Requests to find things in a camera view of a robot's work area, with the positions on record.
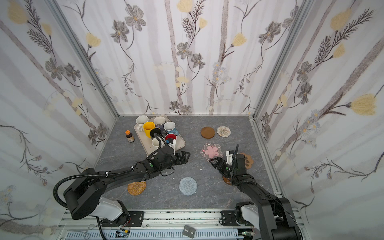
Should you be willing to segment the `cork paw print coaster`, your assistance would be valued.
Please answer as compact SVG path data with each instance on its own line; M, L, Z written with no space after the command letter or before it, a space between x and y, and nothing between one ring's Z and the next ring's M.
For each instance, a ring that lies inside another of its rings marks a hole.
M241 155L244 155L244 159L245 159L245 167L247 170L249 170L252 165L254 164L254 160L252 159L252 157L248 154L245 154L245 153L241 153Z

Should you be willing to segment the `pink flower silicone coaster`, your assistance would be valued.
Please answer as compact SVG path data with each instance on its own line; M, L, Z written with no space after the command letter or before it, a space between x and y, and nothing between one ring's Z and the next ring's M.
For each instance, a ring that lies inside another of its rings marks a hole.
M201 150L201 156L207 161L218 157L222 158L222 147L219 144L206 143Z

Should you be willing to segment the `glossy brown round coaster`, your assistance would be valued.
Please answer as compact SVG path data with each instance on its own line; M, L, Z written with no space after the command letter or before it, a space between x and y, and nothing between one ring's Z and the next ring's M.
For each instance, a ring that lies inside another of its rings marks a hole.
M231 179L230 178L226 178L226 177L224 177L224 176L222 176L222 179L223 179L223 181L227 184L227 185L232 185L232 183L231 183Z

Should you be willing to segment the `multicolour woven round coaster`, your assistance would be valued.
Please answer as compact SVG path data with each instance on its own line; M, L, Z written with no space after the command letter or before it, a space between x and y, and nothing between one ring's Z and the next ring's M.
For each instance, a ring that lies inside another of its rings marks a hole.
M217 134L220 137L227 138L231 135L231 130L228 127L220 126L217 128Z

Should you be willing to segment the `dark brown round wooden coaster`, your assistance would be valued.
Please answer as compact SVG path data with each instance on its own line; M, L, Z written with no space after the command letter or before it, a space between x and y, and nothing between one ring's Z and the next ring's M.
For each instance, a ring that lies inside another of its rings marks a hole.
M216 132L211 127L203 127L201 129L201 136L205 139L211 139L215 136Z

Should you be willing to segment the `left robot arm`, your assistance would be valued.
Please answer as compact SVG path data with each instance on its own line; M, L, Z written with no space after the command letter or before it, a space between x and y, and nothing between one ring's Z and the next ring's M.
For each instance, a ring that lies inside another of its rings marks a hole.
M66 177L54 187L53 195L59 205L68 209L73 220L98 217L103 227L122 227L131 215L122 201L112 201L103 194L131 183L145 182L161 175L162 171L188 163L191 154L175 153L164 147L133 166L113 171L90 168L79 175Z

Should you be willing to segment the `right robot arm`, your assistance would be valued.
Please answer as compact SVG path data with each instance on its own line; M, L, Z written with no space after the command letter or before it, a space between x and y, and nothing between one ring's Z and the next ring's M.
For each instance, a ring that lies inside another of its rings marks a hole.
M240 207L238 223L251 223L260 231L263 240L302 240L303 234L294 217L291 203L286 198L270 194L256 179L247 173L245 156L238 153L239 147L230 151L232 163L221 157L209 160L220 174L229 179L236 187L251 199L251 203Z

